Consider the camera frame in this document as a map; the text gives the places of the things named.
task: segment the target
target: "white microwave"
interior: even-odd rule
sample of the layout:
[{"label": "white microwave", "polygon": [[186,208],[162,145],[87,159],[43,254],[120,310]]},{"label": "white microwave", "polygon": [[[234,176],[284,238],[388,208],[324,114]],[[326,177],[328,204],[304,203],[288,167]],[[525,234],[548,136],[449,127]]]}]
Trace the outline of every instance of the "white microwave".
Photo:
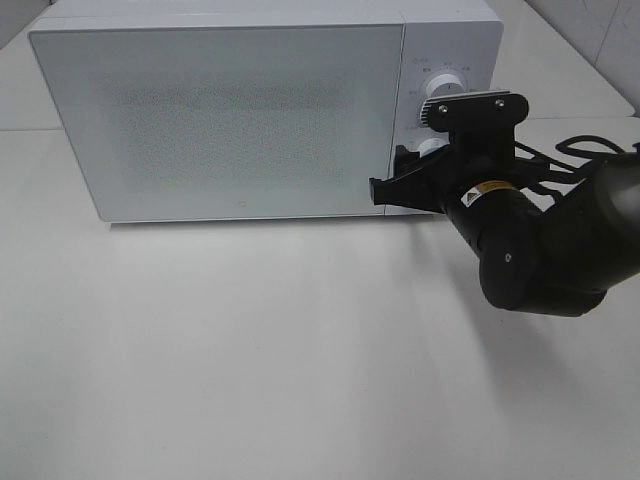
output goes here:
[{"label": "white microwave", "polygon": [[59,0],[30,40],[106,222],[389,215],[369,178],[486,90],[482,0]]}]

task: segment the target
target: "black robotic arm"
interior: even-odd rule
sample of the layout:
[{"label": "black robotic arm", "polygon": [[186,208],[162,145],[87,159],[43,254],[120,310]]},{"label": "black robotic arm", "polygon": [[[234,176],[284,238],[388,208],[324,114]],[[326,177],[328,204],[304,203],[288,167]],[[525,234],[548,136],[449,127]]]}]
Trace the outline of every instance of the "black robotic arm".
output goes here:
[{"label": "black robotic arm", "polygon": [[[524,97],[505,91],[426,102],[421,121],[448,132],[449,145],[424,157],[397,147],[394,176],[370,179],[372,199],[444,213],[479,257],[482,290],[495,307],[582,315],[640,272],[640,153],[582,136],[556,148],[586,162],[559,162],[515,141],[528,111]],[[576,148],[583,142],[611,152]],[[541,182],[577,186],[563,196]],[[542,211],[525,188],[554,205]]]}]

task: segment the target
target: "yellow warning sticker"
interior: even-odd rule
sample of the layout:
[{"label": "yellow warning sticker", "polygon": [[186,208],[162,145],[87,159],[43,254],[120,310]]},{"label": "yellow warning sticker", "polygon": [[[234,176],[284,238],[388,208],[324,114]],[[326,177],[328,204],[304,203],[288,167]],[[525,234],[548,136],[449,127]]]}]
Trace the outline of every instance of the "yellow warning sticker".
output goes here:
[{"label": "yellow warning sticker", "polygon": [[494,190],[517,190],[516,187],[504,180],[489,180],[470,188],[460,199],[465,207],[473,205],[484,194]]}]

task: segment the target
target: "white table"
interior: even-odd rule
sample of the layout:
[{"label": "white table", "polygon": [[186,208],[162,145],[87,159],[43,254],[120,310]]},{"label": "white table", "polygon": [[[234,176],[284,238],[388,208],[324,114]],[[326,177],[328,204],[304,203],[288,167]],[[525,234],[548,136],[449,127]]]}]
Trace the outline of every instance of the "white table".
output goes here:
[{"label": "white table", "polygon": [[[633,107],[526,3],[488,3],[505,24],[492,86],[524,94],[530,118],[633,115]],[[60,128],[26,30],[0,50],[0,130]]]},{"label": "white table", "polygon": [[640,277],[509,313],[440,217],[109,228],[62,131],[0,159],[3,479],[640,475]]}]

